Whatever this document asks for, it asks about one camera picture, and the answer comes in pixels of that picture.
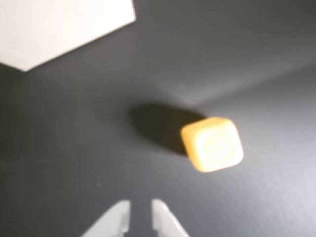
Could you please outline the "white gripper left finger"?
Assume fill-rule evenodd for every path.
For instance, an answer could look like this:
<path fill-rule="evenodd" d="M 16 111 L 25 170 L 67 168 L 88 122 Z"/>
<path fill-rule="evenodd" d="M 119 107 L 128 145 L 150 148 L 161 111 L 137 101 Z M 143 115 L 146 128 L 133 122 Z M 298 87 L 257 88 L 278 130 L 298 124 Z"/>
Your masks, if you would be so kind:
<path fill-rule="evenodd" d="M 123 199 L 112 205 L 82 237 L 123 237 L 129 231 L 131 201 Z"/>

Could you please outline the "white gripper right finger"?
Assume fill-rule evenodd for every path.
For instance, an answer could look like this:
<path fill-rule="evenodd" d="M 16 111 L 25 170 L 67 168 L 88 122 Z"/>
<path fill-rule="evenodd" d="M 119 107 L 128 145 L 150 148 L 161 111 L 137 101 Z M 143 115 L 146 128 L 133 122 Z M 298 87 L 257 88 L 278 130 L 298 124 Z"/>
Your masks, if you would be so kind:
<path fill-rule="evenodd" d="M 153 199 L 152 227 L 158 237 L 189 237 L 189 234 L 180 224 L 168 206 L 160 199 Z"/>

